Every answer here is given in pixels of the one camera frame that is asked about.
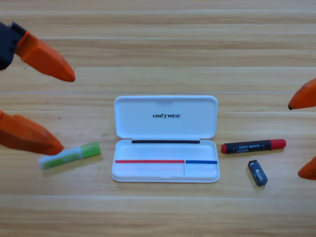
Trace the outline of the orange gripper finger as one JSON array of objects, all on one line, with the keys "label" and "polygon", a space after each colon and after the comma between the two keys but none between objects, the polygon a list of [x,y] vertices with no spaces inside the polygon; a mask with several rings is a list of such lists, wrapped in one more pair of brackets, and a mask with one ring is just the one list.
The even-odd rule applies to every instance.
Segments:
[{"label": "orange gripper finger", "polygon": [[316,106],[316,79],[305,83],[292,97],[288,103],[288,108],[302,109]]},{"label": "orange gripper finger", "polygon": [[316,157],[298,171],[298,176],[303,179],[316,180]]},{"label": "orange gripper finger", "polygon": [[21,115],[0,112],[0,144],[10,149],[56,155],[64,146],[42,125]]}]

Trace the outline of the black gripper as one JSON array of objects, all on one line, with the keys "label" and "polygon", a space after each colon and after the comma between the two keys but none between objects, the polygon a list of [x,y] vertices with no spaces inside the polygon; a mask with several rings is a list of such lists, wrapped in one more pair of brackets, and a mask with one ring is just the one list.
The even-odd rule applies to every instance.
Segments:
[{"label": "black gripper", "polygon": [[14,54],[38,72],[62,81],[74,82],[75,72],[65,58],[42,40],[12,22],[0,22],[0,70],[13,61]]}]

